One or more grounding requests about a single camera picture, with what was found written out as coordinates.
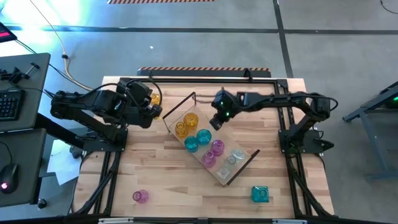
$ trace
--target power cord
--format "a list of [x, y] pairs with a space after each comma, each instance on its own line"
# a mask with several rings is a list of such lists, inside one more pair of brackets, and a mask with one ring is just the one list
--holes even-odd
[[[34, 51], [33, 49], [31, 49], [28, 45], [24, 44], [22, 41], [20, 41], [20, 40], [15, 40], [15, 42], [17, 42], [17, 44], [23, 46], [23, 47], [24, 47], [26, 50], [28, 50], [30, 53], [32, 53], [32, 54], [37, 54], [36, 51]], [[77, 85], [73, 80], [69, 79], [65, 73], [63, 73], [63, 72], [61, 72], [59, 69], [55, 68], [51, 63], [49, 64], [49, 66], [52, 67], [59, 75], [61, 75], [62, 78], [64, 78], [64, 79], [70, 81], [71, 83]]]
[[30, 1], [30, 3], [32, 3], [32, 5], [37, 9], [37, 11], [40, 13], [40, 15], [42, 15], [42, 17], [47, 21], [47, 23], [50, 25], [50, 27], [52, 28], [52, 30], [55, 32], [55, 35], [57, 35], [57, 37], [58, 37], [58, 39], [59, 39], [59, 41], [60, 41], [60, 43], [61, 43], [61, 46], [62, 46], [63, 64], [64, 64], [64, 66], [65, 66], [65, 71], [66, 71], [67, 76], [69, 77], [69, 79], [72, 80], [72, 82], [75, 83], [76, 85], [78, 85], [78, 86], [80, 86], [80, 87], [82, 87], [82, 88], [84, 88], [84, 89], [86, 89], [86, 90], [89, 90], [89, 91], [92, 90], [92, 88], [90, 88], [90, 87], [88, 87], [88, 86], [86, 86], [86, 85], [81, 84], [80, 82], [76, 81], [76, 80], [74, 79], [73, 76], [70, 75], [69, 70], [68, 70], [68, 65], [67, 65], [68, 55], [67, 55], [67, 52], [66, 52], [66, 50], [65, 50], [65, 46], [64, 46], [64, 44], [63, 44], [63, 42], [62, 42], [60, 36], [58, 35], [58, 33], [57, 33], [57, 31], [54, 29], [54, 27], [51, 25], [50, 21], [43, 15], [43, 13], [42, 13], [42, 12], [40, 11], [40, 9], [33, 3], [33, 1], [32, 1], [32, 0], [29, 0], [29, 1]]
[[393, 13], [393, 14], [398, 14], [398, 12], [394, 12], [394, 11], [391, 11], [390, 9], [388, 9], [386, 7], [386, 5], [384, 5], [383, 0], [380, 0], [380, 4], [383, 7], [383, 9], [385, 9], [387, 12], [390, 12], [390, 13]]
[[95, 91], [99, 90], [100, 88], [105, 87], [105, 86], [110, 86], [110, 85], [114, 85], [114, 86], [118, 86], [118, 87], [123, 88], [124, 91], [126, 92], [127, 96], [137, 105], [138, 110], [140, 112], [142, 112], [142, 109], [138, 106], [138, 103], [137, 103], [136, 99], [131, 95], [130, 91], [128, 91], [127, 87], [125, 87], [125, 86], [123, 86], [121, 84], [117, 84], [117, 83], [107, 83], [107, 84], [104, 84], [104, 85], [100, 85], [99, 87], [90, 90], [88, 93], [85, 93], [84, 95], [78, 96], [77, 99], [82, 99], [84, 97], [87, 97], [87, 96], [93, 94]]
[[19, 87], [19, 86], [15, 86], [15, 87], [10, 87], [7, 90], [11, 90], [11, 89], [23, 89], [23, 90], [37, 90], [37, 91], [41, 91], [42, 93], [46, 94], [49, 98], [53, 98], [54, 97], [54, 93], [48, 91], [48, 90], [40, 90], [40, 89], [36, 89], [36, 88], [28, 88], [28, 87]]
[[4, 143], [2, 141], [0, 141], [0, 144], [3, 144], [7, 148], [8, 154], [10, 155], [10, 164], [12, 164], [12, 154], [11, 154], [10, 148], [8, 147], [8, 145], [6, 143]]
[[[335, 104], [336, 104], [334, 107], [332, 107], [332, 109], [330, 109], [330, 111], [333, 111], [333, 110], [335, 110], [335, 109], [338, 107], [338, 101], [337, 101], [336, 99], [332, 98], [332, 97], [328, 97], [328, 96], [315, 96], [315, 95], [311, 95], [311, 94], [312, 94], [312, 93], [308, 93], [307, 95], [294, 95], [294, 96], [290, 96], [290, 97], [291, 97], [291, 98], [306, 97], [306, 98], [329, 99], [329, 100], [331, 100], [331, 101], [334, 101]], [[241, 106], [241, 105], [238, 105], [238, 104], [234, 101], [234, 99], [233, 99], [231, 96], [229, 96], [229, 95], [227, 95], [227, 96], [230, 97], [230, 98], [232, 99], [233, 104], [234, 104], [235, 106], [237, 106], [238, 108], [241, 108], [241, 109], [245, 110], [245, 109], [250, 108], [250, 107], [252, 106], [252, 105], [249, 105], [249, 106]]]
[[312, 129], [316, 132], [316, 133], [321, 133], [321, 136], [319, 137], [319, 139], [323, 138], [323, 134], [325, 133], [324, 131], [318, 131], [318, 129], [315, 127], [315, 125], [312, 126]]
[[326, 171], [325, 161], [323, 160], [322, 156], [319, 155], [318, 153], [314, 153], [314, 155], [317, 156], [322, 161], [323, 169]]
[[[152, 71], [150, 71], [150, 70], [149, 70], [149, 75], [150, 75], [150, 76], [153, 76], [153, 73], [152, 73]], [[128, 82], [126, 83], [126, 87], [129, 88], [129, 85], [130, 85], [130, 84], [132, 84], [132, 83], [134, 83], [134, 82], [141, 81], [141, 80], [145, 80], [145, 81], [147, 81], [147, 82], [150, 82], [150, 83], [154, 84], [154, 86], [155, 86], [155, 87], [157, 88], [157, 90], [159, 91], [159, 97], [160, 97], [159, 105], [162, 105], [162, 100], [163, 100], [162, 90], [160, 89], [160, 87], [158, 86], [158, 84], [156, 84], [156, 82], [154, 82], [153, 80], [148, 79], [148, 78], [141, 78], [140, 80], [138, 80], [138, 79], [133, 79], [133, 80], [130, 80], [130, 81], [128, 81]]]

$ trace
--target cable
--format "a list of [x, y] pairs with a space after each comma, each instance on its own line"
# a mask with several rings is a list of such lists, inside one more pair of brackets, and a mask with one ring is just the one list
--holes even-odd
[[44, 94], [46, 94], [49, 98], [53, 98], [53, 96], [54, 96], [54, 93], [51, 93], [50, 91], [48, 91], [48, 90], [40, 90], [40, 89], [36, 89], [36, 88], [28, 88], [28, 87], [19, 87], [19, 86], [15, 86], [15, 87], [10, 87], [10, 88], [8, 88], [7, 90], [10, 90], [10, 89], [13, 89], [13, 88], [15, 88], [15, 89], [18, 89], [18, 88], [20, 88], [20, 89], [26, 89], [26, 90], [37, 90], [37, 91], [41, 91], [42, 93], [44, 93]]
[[380, 4], [381, 4], [381, 6], [382, 6], [387, 12], [391, 12], [391, 13], [393, 13], [393, 14], [398, 14], [398, 12], [394, 12], [394, 11], [391, 11], [390, 9], [388, 9], [388, 8], [384, 5], [383, 0], [380, 0]]
[[80, 82], [76, 81], [76, 80], [69, 74], [69, 70], [68, 70], [68, 66], [67, 66], [67, 58], [68, 58], [68, 55], [67, 55], [67, 52], [65, 51], [65, 46], [64, 46], [64, 44], [63, 44], [63, 42], [62, 42], [60, 36], [58, 35], [58, 33], [57, 33], [57, 31], [54, 29], [54, 27], [51, 25], [50, 21], [43, 15], [43, 13], [42, 13], [42, 12], [40, 11], [40, 9], [33, 3], [33, 1], [32, 1], [32, 0], [29, 0], [29, 1], [30, 1], [30, 3], [32, 3], [32, 5], [37, 9], [37, 11], [40, 13], [40, 15], [42, 15], [42, 17], [47, 21], [47, 23], [50, 25], [50, 27], [52, 28], [52, 30], [55, 32], [55, 35], [57, 35], [57, 37], [58, 37], [58, 39], [59, 39], [59, 41], [60, 41], [60, 43], [61, 43], [61, 46], [62, 46], [63, 64], [64, 64], [64, 66], [65, 66], [65, 71], [66, 71], [68, 77], [69, 77], [71, 80], [73, 80], [73, 81], [75, 82], [76, 85], [78, 85], [78, 86], [80, 86], [80, 87], [82, 87], [82, 88], [84, 88], [84, 89], [86, 89], [86, 90], [92, 90], [92, 88], [90, 88], [90, 87], [88, 87], [88, 86], [85, 86], [85, 85], [81, 84]]
[[[20, 41], [20, 40], [15, 40], [15, 41], [16, 41], [19, 45], [23, 46], [23, 47], [24, 47], [26, 50], [28, 50], [30, 53], [32, 53], [32, 54], [37, 54], [36, 51], [34, 51], [33, 49], [31, 49], [28, 45], [24, 44], [22, 41]], [[80, 85], [76, 84], [75, 81], [69, 79], [65, 73], [63, 73], [63, 72], [61, 72], [59, 69], [55, 68], [51, 63], [49, 63], [49, 66], [52, 67], [59, 75], [61, 75], [62, 78], [64, 78], [64, 79], [68, 80], [69, 82], [71, 82], [71, 83], [77, 85], [78, 87], [81, 87]]]
[[326, 170], [325, 161], [323, 160], [322, 156], [319, 155], [318, 153], [314, 153], [314, 155], [317, 156], [319, 159], [321, 159], [322, 164], [323, 164], [323, 169]]
[[88, 93], [85, 93], [84, 95], [78, 96], [77, 99], [82, 99], [82, 98], [84, 98], [84, 97], [86, 97], [88, 95], [93, 94], [95, 91], [99, 90], [100, 88], [105, 87], [105, 86], [110, 86], [110, 85], [115, 85], [115, 86], [123, 88], [124, 91], [126, 92], [126, 94], [129, 96], [129, 98], [137, 105], [137, 108], [140, 111], [140, 113], [142, 112], [142, 108], [139, 107], [136, 99], [131, 95], [130, 91], [128, 91], [127, 87], [125, 87], [125, 86], [123, 86], [121, 84], [117, 84], [117, 83], [107, 83], [107, 84], [104, 84], [104, 85], [100, 85], [99, 87], [90, 90]]
[[12, 164], [12, 154], [11, 154], [10, 148], [8, 147], [8, 145], [6, 143], [4, 143], [2, 141], [0, 141], [0, 144], [3, 144], [7, 148], [8, 154], [10, 155], [10, 164]]
[[318, 131], [318, 129], [315, 128], [315, 125], [312, 126], [312, 129], [317, 132], [317, 133], [321, 133], [321, 136], [319, 137], [319, 139], [323, 138], [323, 134], [325, 133], [324, 131]]
[[222, 93], [216, 94], [216, 95], [202, 95], [202, 94], [196, 94], [195, 96], [192, 96], [193, 100], [196, 100], [198, 103], [212, 103], [213, 101], [204, 101], [204, 100], [198, 100], [198, 97], [209, 97], [209, 98], [216, 98], [217, 96], [222, 95]]
[[[83, 163], [86, 161], [86, 159], [88, 158], [88, 156], [89, 156], [91, 153], [93, 153], [93, 152], [87, 152], [86, 156], [81, 160], [79, 170], [81, 170], [81, 167], [82, 167]], [[70, 211], [72, 211], [72, 214], [74, 213], [74, 211], [73, 211], [73, 199], [75, 198], [75, 190], [76, 190], [77, 181], [78, 181], [78, 178], [77, 178], [75, 184], [73, 185], [73, 189], [72, 189], [72, 199], [70, 200], [70, 206], [69, 206], [68, 214], [69, 214]]]
[[329, 99], [331, 101], [334, 101], [336, 103], [336, 105], [330, 109], [330, 111], [335, 110], [338, 107], [338, 101], [332, 97], [328, 97], [328, 96], [309, 96], [309, 98], [321, 98], [321, 99]]
[[152, 84], [155, 85], [155, 87], [156, 87], [157, 90], [159, 91], [159, 96], [160, 96], [159, 105], [162, 105], [162, 100], [163, 100], [162, 90], [160, 89], [160, 87], [158, 86], [158, 84], [156, 84], [156, 82], [154, 82], [154, 81], [152, 81], [152, 80], [150, 80], [150, 79], [148, 79], [148, 78], [141, 78], [140, 80], [133, 79], [133, 80], [130, 80], [130, 81], [128, 81], [128, 82], [126, 83], [126, 87], [128, 87], [130, 84], [132, 84], [132, 83], [134, 83], [134, 82], [138, 82], [138, 81], [141, 81], [141, 80], [148, 81], [148, 82], [150, 82], [150, 83], [152, 83]]

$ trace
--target black desk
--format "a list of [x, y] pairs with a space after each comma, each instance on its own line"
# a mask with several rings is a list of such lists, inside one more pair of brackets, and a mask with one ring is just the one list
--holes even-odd
[[[83, 149], [83, 142], [76, 139], [76, 134], [54, 123], [51, 119], [38, 113], [44, 81], [50, 62], [50, 54], [30, 54], [10, 57], [0, 57], [0, 68], [12, 72], [17, 67], [26, 72], [30, 63], [36, 63], [40, 68], [29, 73], [28, 80], [18, 82], [26, 91], [21, 113], [17, 121], [0, 122], [0, 139], [10, 147], [13, 158], [20, 168], [18, 189], [9, 195], [0, 193], [0, 207], [23, 203], [35, 204], [39, 199], [42, 176], [39, 177], [40, 165], [48, 133], [66, 143]], [[12, 87], [8, 81], [0, 81], [0, 90]], [[0, 169], [9, 162], [7, 151], [0, 149]]]
[[[35, 55], [31, 54], [1, 57], [0, 68], [5, 69], [8, 72], [12, 72], [14, 67], [17, 67], [20, 71], [26, 72], [31, 67], [31, 62], [36, 63], [40, 69], [33, 69], [29, 73], [30, 79], [22, 79], [18, 85], [22, 88], [27, 87], [43, 90], [44, 80], [50, 62], [50, 54], [42, 53]], [[7, 90], [11, 87], [12, 85], [8, 83], [8, 81], [0, 81], [0, 90]], [[30, 89], [25, 89], [25, 91], [26, 96], [19, 119], [17, 121], [2, 121], [0, 123], [0, 132], [29, 129], [34, 127], [42, 93], [40, 91]]]
[[[6, 143], [12, 159], [19, 166], [19, 184], [12, 194], [0, 192], [0, 207], [37, 203], [41, 182], [38, 179], [46, 132], [44, 128], [0, 134], [0, 141]], [[9, 154], [0, 146], [0, 169], [9, 163]]]
[[[50, 54], [29, 54], [17, 55], [10, 57], [0, 57], [0, 68], [8, 72], [12, 72], [14, 67], [19, 68], [22, 72], [26, 72], [30, 67], [30, 63], [36, 63], [40, 68], [33, 69], [29, 74], [28, 80], [22, 79], [18, 85], [21, 88], [36, 88], [43, 90], [47, 69], [50, 62]], [[0, 81], [0, 90], [7, 90], [12, 87], [8, 81]], [[25, 89], [26, 95], [21, 113], [17, 121], [1, 121], [0, 133], [3, 131], [17, 131], [30, 128], [45, 128], [48, 134], [62, 139], [68, 144], [83, 148], [83, 142], [77, 140], [76, 134], [54, 123], [51, 119], [38, 113], [40, 99], [42, 93], [39, 90]]]

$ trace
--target keyboard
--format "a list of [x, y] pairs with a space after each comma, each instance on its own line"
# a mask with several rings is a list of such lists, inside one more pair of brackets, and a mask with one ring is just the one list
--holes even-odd
[[0, 91], [0, 121], [16, 121], [21, 111], [25, 90]]

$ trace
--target gray floor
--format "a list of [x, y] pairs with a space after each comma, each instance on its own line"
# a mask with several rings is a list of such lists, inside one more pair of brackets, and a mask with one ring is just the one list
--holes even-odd
[[[107, 5], [106, 1], [73, 0], [72, 6], [56, 0], [38, 3], [56, 25], [105, 27], [219, 27], [275, 29], [271, 0], [216, 0], [211, 3]], [[398, 11], [397, 1], [384, 1]], [[45, 24], [31, 5], [9, 1], [0, 21]], [[286, 29], [398, 29], [393, 15], [378, 0], [280, 0]], [[20, 9], [24, 16], [13, 13]], [[51, 63], [63, 68], [62, 53], [52, 32], [32, 26], [15, 32], [38, 52], [52, 54]], [[166, 34], [60, 32], [71, 56], [70, 72], [89, 86], [97, 86], [104, 75], [134, 75], [138, 67], [269, 67], [273, 77], [286, 77], [277, 34]], [[325, 139], [335, 148], [325, 154], [326, 174], [337, 215], [379, 222], [397, 223], [398, 181], [369, 183], [365, 175], [378, 171], [360, 121], [351, 124], [341, 117], [379, 90], [397, 81], [396, 35], [287, 35], [294, 77], [304, 78], [308, 91], [318, 91], [339, 100], [329, 120], [319, 124]], [[0, 45], [0, 56], [24, 54], [16, 43]], [[49, 70], [45, 87], [81, 91]], [[40, 112], [50, 116], [50, 100], [42, 98]], [[392, 126], [393, 118], [375, 118], [381, 129]], [[57, 121], [67, 128], [80, 127], [71, 121]], [[49, 178], [41, 194], [49, 207], [38, 211], [21, 205], [0, 209], [0, 220], [65, 214], [71, 186], [56, 187]], [[22, 217], [20, 210], [29, 211]]]

